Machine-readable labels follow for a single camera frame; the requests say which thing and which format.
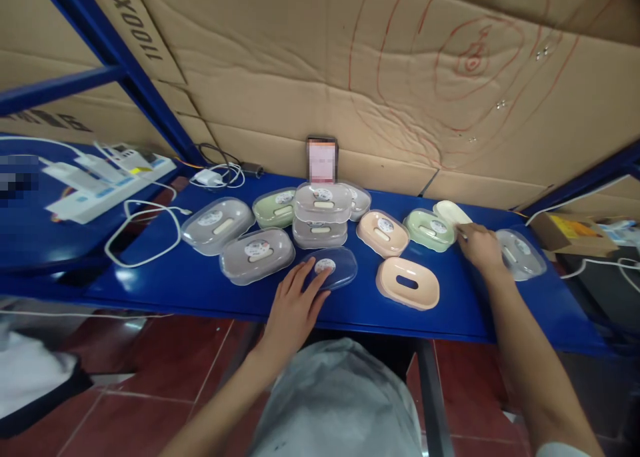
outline person's right hand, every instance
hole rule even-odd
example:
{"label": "person's right hand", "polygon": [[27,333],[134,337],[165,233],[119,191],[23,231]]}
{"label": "person's right hand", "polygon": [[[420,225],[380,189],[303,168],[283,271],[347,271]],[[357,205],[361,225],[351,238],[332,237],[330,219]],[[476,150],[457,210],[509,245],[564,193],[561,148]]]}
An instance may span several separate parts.
{"label": "person's right hand", "polygon": [[471,264],[475,265],[481,274],[506,269],[502,260],[502,249],[495,232],[480,224],[459,224],[458,243]]}

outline phone screen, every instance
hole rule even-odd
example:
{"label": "phone screen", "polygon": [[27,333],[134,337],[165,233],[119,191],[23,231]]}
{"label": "phone screen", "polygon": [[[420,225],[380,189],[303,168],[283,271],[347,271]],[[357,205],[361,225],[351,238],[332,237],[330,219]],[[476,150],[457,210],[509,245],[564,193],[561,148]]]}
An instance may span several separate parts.
{"label": "phone screen", "polygon": [[309,182],[331,183],[336,179],[338,144],[333,138],[307,137]]}

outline finger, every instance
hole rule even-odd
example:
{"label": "finger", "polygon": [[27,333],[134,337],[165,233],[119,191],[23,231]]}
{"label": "finger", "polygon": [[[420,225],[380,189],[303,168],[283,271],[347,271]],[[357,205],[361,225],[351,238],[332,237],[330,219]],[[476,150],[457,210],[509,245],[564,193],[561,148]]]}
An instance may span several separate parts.
{"label": "finger", "polygon": [[285,279],[282,281],[282,295],[285,296],[289,292],[291,288],[291,283],[293,282],[293,278],[295,277],[296,272],[304,265],[304,262],[300,262],[297,266],[293,267]]}
{"label": "finger", "polygon": [[307,278],[307,275],[309,275],[309,272],[311,272],[311,269],[313,268],[314,264],[315,264],[315,257],[311,257],[298,270],[298,272],[296,272],[295,277],[293,278],[293,282],[291,283],[291,289],[289,289],[289,292],[292,295],[295,295],[295,296],[300,295],[300,292],[302,291],[302,286],[305,283],[305,279]]}
{"label": "finger", "polygon": [[304,298],[308,299],[309,302],[311,302],[313,300],[313,298],[315,297],[315,295],[318,293],[318,290],[320,290],[320,288],[322,287],[322,284],[325,283],[325,280],[327,280],[327,277],[329,277],[329,274],[331,274],[331,269],[330,268],[326,268],[325,270],[323,270],[322,272],[320,272],[312,281],[311,284],[309,284],[309,287],[307,287],[307,290],[304,293]]}
{"label": "finger", "polygon": [[313,326],[315,326],[315,321],[318,319],[318,314],[320,313],[320,309],[322,309],[322,306],[325,303],[325,300],[327,300],[327,297],[329,297],[330,294],[331,294],[330,290],[325,290],[324,292],[320,292],[320,295],[316,297],[315,300],[313,301],[313,304],[311,305],[311,309],[309,309],[309,319],[307,321],[309,323],[309,330],[311,330]]}

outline white adapter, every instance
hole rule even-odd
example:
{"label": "white adapter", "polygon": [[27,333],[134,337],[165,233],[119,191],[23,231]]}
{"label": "white adapter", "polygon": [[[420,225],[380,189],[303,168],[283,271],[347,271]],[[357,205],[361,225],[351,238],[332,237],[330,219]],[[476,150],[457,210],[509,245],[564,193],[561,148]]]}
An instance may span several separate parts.
{"label": "white adapter", "polygon": [[203,169],[193,176],[193,180],[206,187],[218,187],[224,183],[222,176],[211,169]]}
{"label": "white adapter", "polygon": [[128,177],[123,171],[116,169],[107,161],[95,155],[84,154],[83,156],[76,157],[74,161],[112,184],[118,183]]}
{"label": "white adapter", "polygon": [[42,170],[45,174],[50,175],[54,179],[73,187],[77,191],[95,195],[109,189],[109,185],[100,181],[82,169],[67,163],[51,163]]}

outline cardboard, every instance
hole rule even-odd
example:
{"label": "cardboard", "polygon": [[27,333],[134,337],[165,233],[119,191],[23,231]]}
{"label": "cardboard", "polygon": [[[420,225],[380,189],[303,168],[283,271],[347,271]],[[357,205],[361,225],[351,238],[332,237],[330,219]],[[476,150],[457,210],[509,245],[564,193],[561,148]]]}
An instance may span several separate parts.
{"label": "cardboard", "polygon": [[[637,0],[96,1],[195,142],[213,131],[268,171],[303,177],[305,137],[327,134],[364,187],[416,195],[440,170],[427,197],[509,209],[640,129]],[[1,3],[4,84],[99,65],[48,0]],[[125,101],[114,85],[50,105],[166,147]],[[625,189],[589,206],[640,203]]]}
{"label": "cardboard", "polygon": [[607,233],[583,215],[543,213],[530,225],[542,247],[558,254],[607,257],[618,250]]}

